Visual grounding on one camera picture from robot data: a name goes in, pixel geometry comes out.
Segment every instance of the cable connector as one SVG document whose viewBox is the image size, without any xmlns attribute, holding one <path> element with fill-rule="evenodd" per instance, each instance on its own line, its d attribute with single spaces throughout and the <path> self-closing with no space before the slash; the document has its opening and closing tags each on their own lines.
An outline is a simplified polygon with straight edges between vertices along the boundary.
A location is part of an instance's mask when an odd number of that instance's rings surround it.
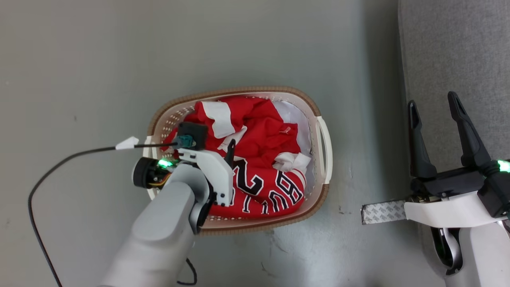
<svg viewBox="0 0 510 287">
<path fill-rule="evenodd" d="M 193 140 L 191 135 L 178 135 L 173 142 L 177 143 L 177 145 L 173 147 L 174 149 L 189 149 L 196 146 L 196 142 Z"/>
</svg>

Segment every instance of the gray cushion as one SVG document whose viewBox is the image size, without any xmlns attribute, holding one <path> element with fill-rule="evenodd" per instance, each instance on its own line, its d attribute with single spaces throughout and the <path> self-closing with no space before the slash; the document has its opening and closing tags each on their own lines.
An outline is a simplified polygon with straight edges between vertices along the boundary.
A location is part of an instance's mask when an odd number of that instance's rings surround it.
<svg viewBox="0 0 510 287">
<path fill-rule="evenodd" d="M 491 157 L 510 158 L 510 1 L 401 1 L 399 31 L 405 96 L 417 103 L 438 171 L 461 166 L 450 90 Z"/>
</svg>

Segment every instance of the green light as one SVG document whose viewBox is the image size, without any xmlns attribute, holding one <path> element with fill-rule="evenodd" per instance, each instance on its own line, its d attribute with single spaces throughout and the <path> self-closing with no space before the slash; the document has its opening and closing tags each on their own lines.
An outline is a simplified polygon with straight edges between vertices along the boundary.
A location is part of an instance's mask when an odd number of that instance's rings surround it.
<svg viewBox="0 0 510 287">
<path fill-rule="evenodd" d="M 498 160 L 499 163 L 499 171 L 510 173 L 510 162 L 505 160 Z"/>
<path fill-rule="evenodd" d="M 163 168 L 167 168 L 169 166 L 172 166 L 173 163 L 171 163 L 170 161 L 166 161 L 164 159 L 161 159 L 160 161 L 158 161 L 158 165 L 163 167 Z"/>
</svg>

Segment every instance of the floor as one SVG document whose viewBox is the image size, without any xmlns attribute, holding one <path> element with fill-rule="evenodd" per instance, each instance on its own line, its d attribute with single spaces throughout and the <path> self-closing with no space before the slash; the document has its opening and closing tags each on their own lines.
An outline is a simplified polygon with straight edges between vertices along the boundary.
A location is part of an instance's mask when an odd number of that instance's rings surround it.
<svg viewBox="0 0 510 287">
<path fill-rule="evenodd" d="M 200 237 L 198 286 L 444 286 L 412 222 L 361 225 L 366 203 L 407 194 L 397 0 L 0 1 L 0 286 L 55 286 L 31 230 L 30 188 L 84 149 L 143 137 L 190 93 L 287 85 L 319 106 L 334 145 L 329 195 L 310 219 Z M 149 199 L 138 152 L 57 171 L 34 199 L 64 286 L 91 286 Z M 183 270 L 181 280 L 190 279 Z"/>
</svg>

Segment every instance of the laundry basket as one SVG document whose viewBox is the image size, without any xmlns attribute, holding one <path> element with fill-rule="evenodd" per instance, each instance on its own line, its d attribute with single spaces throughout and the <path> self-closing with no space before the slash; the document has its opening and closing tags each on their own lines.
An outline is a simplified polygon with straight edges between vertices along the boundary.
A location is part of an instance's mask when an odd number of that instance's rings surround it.
<svg viewBox="0 0 510 287">
<path fill-rule="evenodd" d="M 210 216 L 202 227 L 201 235 L 225 235 L 267 230 L 305 220 L 320 208 L 326 199 L 329 189 L 329 180 L 331 179 L 333 168 L 333 154 L 327 126 L 312 99 L 295 88 L 241 87 L 199 93 L 172 100 L 161 107 L 152 117 L 145 143 L 162 143 L 172 129 L 182 122 L 189 112 L 194 110 L 196 102 L 214 101 L 235 95 L 260 97 L 270 99 L 273 102 L 286 101 L 303 112 L 309 122 L 315 183 L 311 186 L 311 192 L 306 196 L 305 201 L 295 213 L 263 219 L 227 219 Z M 143 150 L 144 157 L 161 159 L 168 155 L 159 148 L 145 148 Z M 148 189 L 147 191 L 151 199 L 157 194 L 155 188 Z"/>
</svg>

